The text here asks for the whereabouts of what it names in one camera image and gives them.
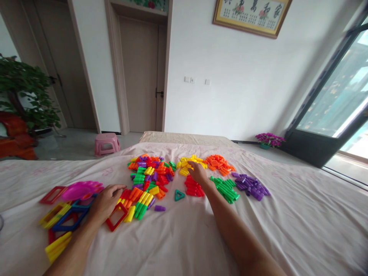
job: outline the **person's left hand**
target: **person's left hand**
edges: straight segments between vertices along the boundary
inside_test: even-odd
[[[107,186],[92,203],[88,219],[101,226],[114,211],[116,203],[125,188],[125,185]]]

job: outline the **white wall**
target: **white wall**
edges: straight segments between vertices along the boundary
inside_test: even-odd
[[[317,74],[312,63],[323,45],[343,37],[361,2],[294,0],[273,40],[213,25],[216,0],[174,0],[164,130],[243,141],[281,134],[281,116],[296,108],[290,99],[305,95],[298,88]],[[197,81],[185,83],[184,76]]]
[[[4,57],[17,56],[17,61],[20,61],[18,52],[16,51],[15,45],[10,37],[8,29],[5,25],[4,19],[0,14],[0,53]]]
[[[121,132],[104,0],[72,0],[101,131]]]

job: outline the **green leaves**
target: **green leaves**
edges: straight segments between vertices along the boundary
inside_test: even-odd
[[[30,129],[60,126],[57,115],[60,110],[53,107],[47,92],[50,85],[50,78],[38,66],[32,67],[24,62],[18,62],[16,56],[3,57],[0,54],[0,97],[6,98],[9,91],[27,97],[32,104],[32,108],[25,109],[28,119],[26,123]],[[7,101],[0,101],[0,107],[17,114],[12,104]]]

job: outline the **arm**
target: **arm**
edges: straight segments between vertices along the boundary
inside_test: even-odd
[[[234,256],[241,275],[285,276],[271,255],[261,246],[248,227],[240,220],[238,214],[216,190],[203,167],[198,163],[188,163],[193,167],[193,170],[189,169],[189,173],[205,192],[220,234]]]
[[[109,185],[95,199],[88,214],[88,219],[72,237],[72,240],[45,272],[44,276],[82,275],[89,247],[100,226],[114,211],[125,185]]]

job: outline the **door frame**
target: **door frame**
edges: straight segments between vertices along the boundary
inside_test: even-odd
[[[69,6],[70,15],[73,22],[74,33],[77,39],[78,50],[80,54],[80,59],[83,65],[84,77],[87,83],[88,93],[92,105],[92,111],[95,118],[96,129],[98,133],[101,133],[100,124],[97,117],[96,105],[94,101],[94,97],[92,94],[92,87],[87,71],[87,66],[85,62],[84,51],[82,48],[81,38],[79,35],[76,15],[74,12],[74,6],[72,4],[72,0],[67,0],[67,4]],[[15,48],[20,56],[20,59],[28,63],[31,66],[39,66],[41,70],[49,75],[45,62],[43,60],[43,56],[40,52],[37,39],[33,33],[32,27],[29,23],[29,18],[26,13],[26,9],[24,7],[22,0],[0,0],[0,12],[4,19],[5,25],[9,31],[11,39],[15,45]],[[59,101],[56,97],[56,93],[54,88],[50,86],[48,89],[48,93],[50,98],[55,101],[55,107],[60,109]],[[59,113],[61,128],[67,127],[63,113]]]
[[[367,17],[368,6],[365,7],[364,11],[361,13],[354,26],[346,34],[344,40],[341,42],[335,54],[333,55],[330,65],[327,66],[327,68],[325,68],[321,73],[320,77],[313,86],[314,88],[309,93],[299,113],[292,121],[292,125],[288,128],[285,134],[285,139],[288,142],[283,144],[281,149],[291,155],[294,155],[302,160],[311,163],[318,168],[322,168],[328,162],[328,160],[354,135],[356,129],[361,127],[368,120],[368,118],[362,117],[362,114],[368,110],[368,106],[366,106],[365,109],[359,115],[357,115],[357,117],[351,122],[351,124],[338,138],[328,137],[324,135],[319,135],[317,133],[297,129],[304,115],[308,112],[308,109],[313,104],[319,93],[322,91],[324,85],[327,83],[327,81],[339,65],[340,61],[348,52],[351,45],[355,42],[358,35],[361,32],[368,30],[368,23],[362,25]],[[309,139],[317,141],[317,143],[308,143]],[[317,149],[321,153],[318,160],[316,160],[316,156],[311,150],[312,148],[314,148],[314,150]]]
[[[162,12],[145,7],[138,6],[134,3],[122,2],[119,0],[105,0],[106,18],[108,36],[111,48],[112,65],[115,80],[115,92],[118,102],[118,113],[120,119],[120,128],[122,135],[129,133],[128,120],[128,103],[125,90],[124,66],[122,45],[120,37],[119,16],[125,16],[132,19],[138,19],[159,25],[167,25],[166,37],[166,65],[165,65],[165,82],[164,82],[164,103],[163,103],[163,120],[162,131],[165,128],[165,111],[166,111],[166,95],[168,87],[168,67],[169,67],[169,50],[170,50],[170,33],[171,18],[173,10],[173,0],[169,0],[169,11]]]

